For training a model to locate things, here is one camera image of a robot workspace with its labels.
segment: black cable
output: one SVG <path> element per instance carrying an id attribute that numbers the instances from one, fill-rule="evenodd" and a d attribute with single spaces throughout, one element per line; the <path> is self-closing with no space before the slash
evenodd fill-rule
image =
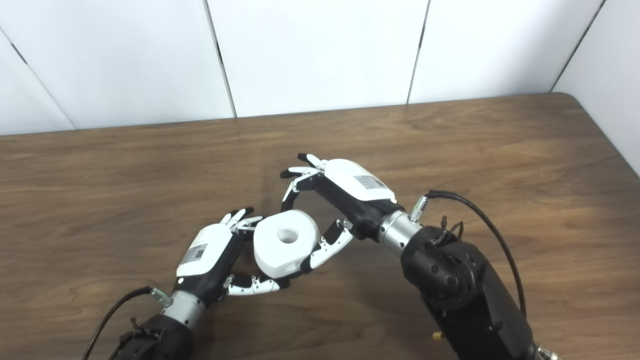
<path id="1" fill-rule="evenodd" d="M 118 302 L 115 303 L 115 305 L 109 310 L 107 315 L 104 315 L 104 318 L 102 319 L 102 321 L 98 325 L 98 328 L 93 333 L 93 336 L 91 337 L 91 340 L 89 341 L 89 345 L 87 346 L 86 350 L 84 351 L 84 355 L 82 356 L 82 360 L 87 360 L 89 358 L 89 355 L 91 354 L 91 350 L 93 350 L 93 346 L 95 345 L 95 342 L 98 340 L 98 336 L 100 336 L 100 333 L 102 332 L 102 329 L 107 324 L 107 321 L 109 321 L 109 319 L 111 318 L 111 315 L 113 315 L 113 313 L 115 313 L 116 310 L 120 306 L 122 306 L 122 304 L 124 304 L 125 302 L 133 299 L 134 297 L 151 293 L 151 290 L 152 290 L 152 288 L 150 286 L 145 286 L 144 288 L 135 289 L 134 291 L 124 295 L 122 297 L 122 299 L 118 300 Z"/>
<path id="2" fill-rule="evenodd" d="M 500 243 L 502 250 L 504 251 L 504 255 L 507 257 L 507 261 L 509 261 L 509 266 L 511 267 L 511 271 L 513 272 L 513 277 L 516 281 L 516 288 L 518 288 L 518 300 L 520 301 L 520 311 L 527 317 L 527 303 L 524 299 L 524 288 L 522 286 L 522 280 L 520 280 L 520 273 L 518 272 L 518 267 L 516 266 L 516 262 L 511 255 L 511 251 L 507 246 L 507 242 L 504 240 L 500 231 L 496 228 L 496 226 L 491 222 L 488 216 L 486 216 L 482 210 L 480 210 L 473 202 L 465 199 L 464 197 L 458 195 L 454 192 L 446 192 L 442 190 L 429 190 L 429 192 L 425 195 L 428 199 L 451 199 L 462 202 L 464 205 L 467 205 L 471 210 L 473 210 L 489 227 L 489 230 L 495 235 L 496 239 Z"/>

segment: white cylindrical object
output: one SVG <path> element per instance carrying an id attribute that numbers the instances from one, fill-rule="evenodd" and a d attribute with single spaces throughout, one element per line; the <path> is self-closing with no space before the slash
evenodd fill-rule
<path id="1" fill-rule="evenodd" d="M 253 234 L 253 254 L 260 269 L 277 279 L 299 271 L 319 240 L 314 219 L 303 211 L 289 210 L 258 223 Z"/>

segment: panel seam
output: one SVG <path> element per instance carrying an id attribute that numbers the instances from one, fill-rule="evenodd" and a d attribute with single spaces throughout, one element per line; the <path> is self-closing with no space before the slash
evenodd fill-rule
<path id="1" fill-rule="evenodd" d="M 420 32 L 420 40 L 418 41 L 418 51 L 415 53 L 415 62 L 413 63 L 413 72 L 411 73 L 411 82 L 409 83 L 409 92 L 406 95 L 406 104 L 409 105 L 411 99 L 411 90 L 413 89 L 413 80 L 415 79 L 415 69 L 418 67 L 418 59 L 420 58 L 420 50 L 422 49 L 422 40 L 424 39 L 424 29 L 427 26 L 427 17 L 429 16 L 429 8 L 431 0 L 427 2 L 427 9 L 424 12 L 424 20 L 422 21 L 422 30 Z"/>
<path id="2" fill-rule="evenodd" d="M 209 23 L 209 29 L 211 30 L 211 38 L 213 39 L 213 43 L 216 46 L 216 52 L 218 53 L 218 61 L 220 62 L 220 70 L 222 70 L 222 79 L 225 83 L 225 88 L 227 89 L 227 96 L 229 98 L 229 105 L 231 105 L 231 112 L 233 113 L 234 118 L 237 118 L 236 112 L 236 104 L 234 103 L 234 97 L 231 94 L 231 86 L 229 85 L 229 78 L 227 76 L 227 68 L 225 67 L 225 62 L 222 60 L 222 52 L 220 51 L 220 43 L 218 43 L 218 36 L 216 35 L 216 28 L 213 25 L 213 18 L 211 17 L 211 9 L 209 8 L 209 3 L 207 0 L 202 0 L 202 4 L 204 5 L 204 12 L 207 16 L 207 22 Z"/>

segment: silver cylinder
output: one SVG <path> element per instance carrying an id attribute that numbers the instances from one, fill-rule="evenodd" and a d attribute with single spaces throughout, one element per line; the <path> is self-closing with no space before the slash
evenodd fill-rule
<path id="1" fill-rule="evenodd" d="M 183 323 L 189 329 L 198 322 L 204 312 L 204 304 L 197 296 L 178 290 L 171 296 L 173 302 L 162 311 L 162 314 Z"/>
<path id="2" fill-rule="evenodd" d="M 411 237 L 420 229 L 420 224 L 412 222 L 407 213 L 398 210 L 382 220 L 378 229 L 378 239 L 394 254 L 400 256 Z"/>

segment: black fingertip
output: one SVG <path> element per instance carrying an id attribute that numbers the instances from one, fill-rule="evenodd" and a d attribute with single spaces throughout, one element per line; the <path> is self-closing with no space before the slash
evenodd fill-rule
<path id="1" fill-rule="evenodd" d="M 284 170 L 283 172 L 280 173 L 280 178 L 281 179 L 289 179 L 291 177 L 294 177 L 296 174 L 289 171 L 289 169 Z"/>
<path id="2" fill-rule="evenodd" d="M 280 289 L 286 289 L 291 285 L 291 282 L 288 279 L 274 279 L 273 281 L 278 284 Z"/>

